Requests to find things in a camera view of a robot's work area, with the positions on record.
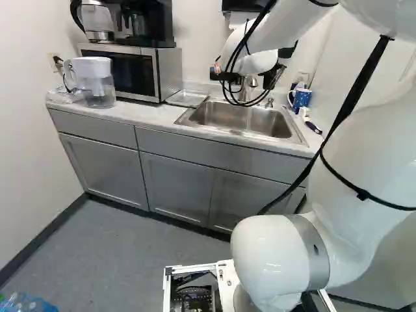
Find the gray carpet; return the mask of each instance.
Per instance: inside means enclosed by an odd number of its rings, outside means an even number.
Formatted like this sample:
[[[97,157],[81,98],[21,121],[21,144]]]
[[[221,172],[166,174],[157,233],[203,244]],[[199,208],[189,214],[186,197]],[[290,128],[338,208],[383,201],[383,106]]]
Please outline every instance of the gray carpet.
[[[160,312],[165,266],[230,257],[226,242],[88,201],[1,292],[26,291],[61,312]]]

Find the blue mug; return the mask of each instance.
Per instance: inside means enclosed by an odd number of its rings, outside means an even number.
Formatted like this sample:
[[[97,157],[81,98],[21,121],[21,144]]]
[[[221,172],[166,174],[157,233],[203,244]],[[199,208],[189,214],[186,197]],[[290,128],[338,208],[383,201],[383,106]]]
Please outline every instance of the blue mug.
[[[293,103],[289,97],[294,92],[294,99]],[[310,89],[303,89],[303,88],[297,88],[296,90],[291,90],[287,94],[287,101],[292,107],[292,110],[295,114],[299,114],[300,107],[308,107],[309,102],[312,98],[312,90]]]

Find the microwave door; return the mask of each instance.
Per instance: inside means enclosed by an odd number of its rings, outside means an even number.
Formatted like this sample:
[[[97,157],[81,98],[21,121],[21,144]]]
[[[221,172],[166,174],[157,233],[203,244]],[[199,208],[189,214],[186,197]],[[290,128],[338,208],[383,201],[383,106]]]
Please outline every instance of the microwave door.
[[[112,75],[117,96],[159,102],[157,69],[153,56],[82,50],[85,57],[112,59]]]

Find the microwave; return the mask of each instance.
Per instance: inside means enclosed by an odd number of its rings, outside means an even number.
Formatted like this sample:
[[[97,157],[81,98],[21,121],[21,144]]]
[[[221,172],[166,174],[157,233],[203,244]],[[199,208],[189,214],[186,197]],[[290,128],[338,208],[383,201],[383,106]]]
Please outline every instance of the microwave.
[[[112,59],[116,95],[160,103],[182,89],[182,50],[116,44],[78,44],[83,57]]]

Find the kitchen sink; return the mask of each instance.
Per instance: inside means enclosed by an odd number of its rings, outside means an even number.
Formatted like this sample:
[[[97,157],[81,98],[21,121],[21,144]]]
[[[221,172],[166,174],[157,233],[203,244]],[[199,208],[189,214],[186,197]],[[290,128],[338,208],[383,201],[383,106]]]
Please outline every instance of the kitchen sink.
[[[187,110],[175,124],[231,133],[263,140],[283,140],[306,145],[285,107],[240,107],[224,101],[206,101]]]

